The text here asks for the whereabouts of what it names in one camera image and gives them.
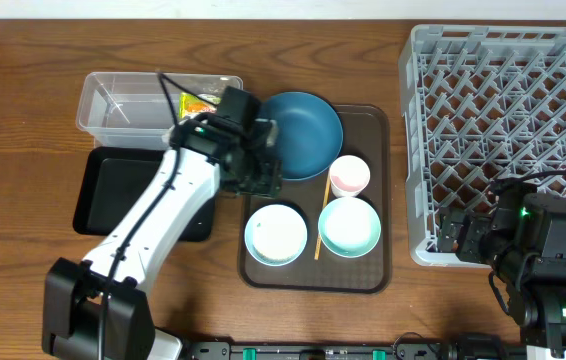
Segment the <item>yellow green snack wrapper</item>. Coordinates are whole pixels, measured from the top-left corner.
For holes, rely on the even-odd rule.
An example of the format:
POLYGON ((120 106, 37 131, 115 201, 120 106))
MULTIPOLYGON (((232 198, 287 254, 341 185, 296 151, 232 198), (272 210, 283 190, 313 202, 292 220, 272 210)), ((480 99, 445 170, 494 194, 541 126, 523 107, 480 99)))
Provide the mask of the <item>yellow green snack wrapper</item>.
POLYGON ((194 118, 200 113, 215 113, 216 107, 221 99, 211 94, 199 94, 197 96, 182 93, 179 99, 179 121, 194 118))

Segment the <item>white pink cup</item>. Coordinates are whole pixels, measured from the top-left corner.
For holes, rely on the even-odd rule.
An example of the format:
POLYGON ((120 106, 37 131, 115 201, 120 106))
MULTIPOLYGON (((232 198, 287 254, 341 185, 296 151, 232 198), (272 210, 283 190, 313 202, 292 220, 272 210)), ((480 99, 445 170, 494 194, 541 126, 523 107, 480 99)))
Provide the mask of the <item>white pink cup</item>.
POLYGON ((371 171, 367 163, 354 155, 338 157, 329 168, 332 193, 337 197, 356 197, 369 184, 371 171))

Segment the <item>mint green small bowl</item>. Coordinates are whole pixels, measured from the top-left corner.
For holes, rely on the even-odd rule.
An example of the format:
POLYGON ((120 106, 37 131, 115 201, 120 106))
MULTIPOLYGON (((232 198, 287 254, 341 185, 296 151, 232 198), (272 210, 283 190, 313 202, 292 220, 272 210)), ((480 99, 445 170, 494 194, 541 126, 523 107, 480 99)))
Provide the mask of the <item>mint green small bowl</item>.
POLYGON ((382 225, 375 209, 356 197, 329 202, 318 220, 323 245, 344 258, 358 258, 370 253, 378 244, 382 225))

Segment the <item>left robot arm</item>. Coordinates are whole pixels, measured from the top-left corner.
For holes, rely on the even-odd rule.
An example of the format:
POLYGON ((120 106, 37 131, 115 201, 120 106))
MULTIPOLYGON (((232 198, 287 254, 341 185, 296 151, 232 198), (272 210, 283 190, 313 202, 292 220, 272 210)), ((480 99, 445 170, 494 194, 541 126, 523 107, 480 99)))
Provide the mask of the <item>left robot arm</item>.
POLYGON ((132 208, 81 262, 45 277, 42 350, 59 359, 177 359, 182 340, 154 325, 148 297, 187 225, 218 191, 274 196, 273 120, 203 113, 170 128, 169 148, 132 208))

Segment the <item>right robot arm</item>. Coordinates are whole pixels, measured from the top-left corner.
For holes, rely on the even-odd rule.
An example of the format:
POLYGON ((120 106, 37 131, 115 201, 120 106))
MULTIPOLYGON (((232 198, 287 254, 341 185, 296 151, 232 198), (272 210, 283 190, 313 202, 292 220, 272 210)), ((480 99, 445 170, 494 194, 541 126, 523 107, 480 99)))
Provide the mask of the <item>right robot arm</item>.
POLYGON ((485 264, 501 280, 495 297, 520 328, 526 345, 566 353, 566 199, 542 193, 520 178, 497 180, 490 213, 454 207, 439 212, 441 250, 485 264))

